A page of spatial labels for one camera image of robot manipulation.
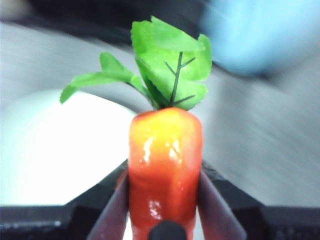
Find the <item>gray background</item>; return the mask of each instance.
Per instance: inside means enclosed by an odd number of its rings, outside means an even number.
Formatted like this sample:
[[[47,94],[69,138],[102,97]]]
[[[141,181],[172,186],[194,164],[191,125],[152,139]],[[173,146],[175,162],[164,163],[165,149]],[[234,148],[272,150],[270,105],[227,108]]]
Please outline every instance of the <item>gray background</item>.
[[[99,70],[109,51],[138,73],[127,46],[1,23],[1,111],[39,90],[62,89],[74,75]],[[265,79],[213,67],[208,95],[192,112],[203,122],[206,161],[267,205],[320,207],[320,54]],[[114,83],[84,89],[136,112],[148,102]]]

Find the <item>blue object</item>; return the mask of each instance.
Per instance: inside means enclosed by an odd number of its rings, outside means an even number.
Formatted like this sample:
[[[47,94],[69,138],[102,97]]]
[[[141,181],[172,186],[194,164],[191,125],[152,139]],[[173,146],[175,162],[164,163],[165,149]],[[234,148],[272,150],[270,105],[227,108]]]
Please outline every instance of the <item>blue object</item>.
[[[320,50],[320,0],[211,0],[200,25],[212,60],[239,75],[276,72]]]

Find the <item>glossy surface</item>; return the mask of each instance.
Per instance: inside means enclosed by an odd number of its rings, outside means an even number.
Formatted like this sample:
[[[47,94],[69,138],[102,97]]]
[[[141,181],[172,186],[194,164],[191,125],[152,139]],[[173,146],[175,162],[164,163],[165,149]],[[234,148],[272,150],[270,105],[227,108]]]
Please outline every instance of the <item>glossy surface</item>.
[[[202,125],[185,110],[170,107],[133,119],[128,173],[134,240],[147,240],[162,220],[180,223],[192,240],[202,146]]]

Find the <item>artificial carrot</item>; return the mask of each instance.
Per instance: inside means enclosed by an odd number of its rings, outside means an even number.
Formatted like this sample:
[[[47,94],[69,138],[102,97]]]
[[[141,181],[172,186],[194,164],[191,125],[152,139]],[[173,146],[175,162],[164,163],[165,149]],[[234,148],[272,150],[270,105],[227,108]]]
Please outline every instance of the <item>artificial carrot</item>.
[[[129,131],[129,210],[134,240],[172,220],[193,239],[202,161],[202,125],[176,107],[137,115]]]
[[[79,88],[124,82],[143,94],[154,111],[138,114],[129,130],[129,212],[134,240],[147,240],[162,220],[181,224],[193,238],[203,133],[188,112],[207,93],[212,66],[209,39],[194,39],[152,16],[133,22],[132,46],[142,79],[108,52],[101,71],[76,76],[61,96],[64,103]]]

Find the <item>green leaf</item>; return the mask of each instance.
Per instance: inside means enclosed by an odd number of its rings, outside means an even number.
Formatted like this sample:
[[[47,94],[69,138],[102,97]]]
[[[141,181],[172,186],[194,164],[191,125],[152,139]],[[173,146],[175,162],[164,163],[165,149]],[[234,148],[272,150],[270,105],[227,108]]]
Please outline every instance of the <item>green leaf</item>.
[[[100,55],[100,64],[102,71],[95,73],[87,73],[78,75],[73,78],[62,91],[60,102],[64,103],[77,90],[82,87],[109,84],[114,82],[124,82],[136,88],[147,98],[150,97],[149,91],[142,84],[141,78],[133,74],[129,69],[123,66],[114,56],[108,52],[103,52]]]
[[[148,88],[151,95],[151,99],[154,101],[154,107],[156,109],[165,108],[169,105],[169,101],[162,95],[162,93],[157,89],[157,87],[148,78],[149,70],[145,68],[145,64],[138,57],[135,58],[135,62],[138,65],[141,75],[143,77],[144,83]]]
[[[155,16],[151,17],[151,21],[154,41],[158,47],[179,52],[201,51],[205,49],[201,42],[195,40],[184,31]]]
[[[154,23],[149,21],[134,22],[131,29],[132,46],[138,59],[143,62],[143,67],[138,64],[142,76],[145,75],[143,79],[147,78],[152,81],[156,89],[169,100],[173,93],[176,78],[174,73],[177,71],[180,51],[159,45],[155,40],[154,27]],[[206,86],[195,81],[206,79],[212,67],[209,39],[200,35],[195,41],[200,43],[204,49],[183,52],[182,65],[195,59],[180,69],[174,98],[176,102],[195,95],[177,105],[186,110],[193,108],[207,93]]]

